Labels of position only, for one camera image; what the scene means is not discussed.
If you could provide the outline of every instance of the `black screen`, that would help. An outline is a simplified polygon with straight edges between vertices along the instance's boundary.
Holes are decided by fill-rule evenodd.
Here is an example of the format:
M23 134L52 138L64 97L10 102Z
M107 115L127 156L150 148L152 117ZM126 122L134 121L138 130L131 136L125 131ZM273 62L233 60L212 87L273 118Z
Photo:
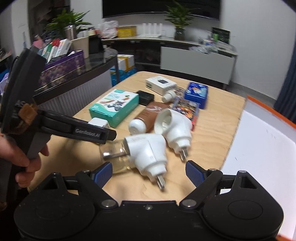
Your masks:
M194 16L219 19L220 0L177 0L183 6L192 8ZM158 13L174 6L172 0L103 0L103 18L134 14Z

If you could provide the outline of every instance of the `metal prong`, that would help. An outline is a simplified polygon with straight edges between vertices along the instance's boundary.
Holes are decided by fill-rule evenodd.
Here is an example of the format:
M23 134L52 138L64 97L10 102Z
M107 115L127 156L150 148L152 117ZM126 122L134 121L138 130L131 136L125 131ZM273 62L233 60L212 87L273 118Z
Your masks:
M186 162L186 158L188 157L187 148L182 148L182 150L180 151L180 155L182 162Z
M162 175L158 175L156 177L157 184L161 190L165 188L165 180L163 179Z

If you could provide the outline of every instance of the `brown bottle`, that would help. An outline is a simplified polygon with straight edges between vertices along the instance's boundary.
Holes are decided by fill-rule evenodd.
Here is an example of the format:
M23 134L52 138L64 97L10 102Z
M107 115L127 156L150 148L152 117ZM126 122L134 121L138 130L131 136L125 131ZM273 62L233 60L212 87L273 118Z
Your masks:
M151 102L129 123L128 130L131 135L149 132L154 125L158 113L166 108L170 108L170 106L161 102Z

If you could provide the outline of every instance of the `white cube charger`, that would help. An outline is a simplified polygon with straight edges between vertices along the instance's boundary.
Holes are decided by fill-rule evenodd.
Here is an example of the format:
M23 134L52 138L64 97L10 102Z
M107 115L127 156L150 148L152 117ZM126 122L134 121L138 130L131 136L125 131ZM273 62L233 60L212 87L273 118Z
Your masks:
M89 122L89 124L91 124L93 126L100 126L100 127L110 129L108 121L101 119L101 118L96 118L96 117L92 118L91 121Z
M153 90L154 92L164 95L169 89L176 87L177 84L162 76L155 76L146 79L146 87Z

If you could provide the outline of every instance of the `white board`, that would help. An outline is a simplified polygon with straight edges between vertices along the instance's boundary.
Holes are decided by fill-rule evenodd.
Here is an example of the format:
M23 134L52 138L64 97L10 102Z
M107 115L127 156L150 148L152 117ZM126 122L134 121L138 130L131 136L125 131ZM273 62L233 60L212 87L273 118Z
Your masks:
M253 109L258 111L258 106L253 105ZM266 110L262 110L261 114L266 120L278 119ZM276 122L277 125L281 125L279 129L283 129L282 125L287 125L278 120L267 122ZM280 132L276 126L271 126L244 110L234 141L221 169L224 174L231 175L235 175L238 170L248 171L281 205L284 221L279 234L292 239L296 224L295 141Z

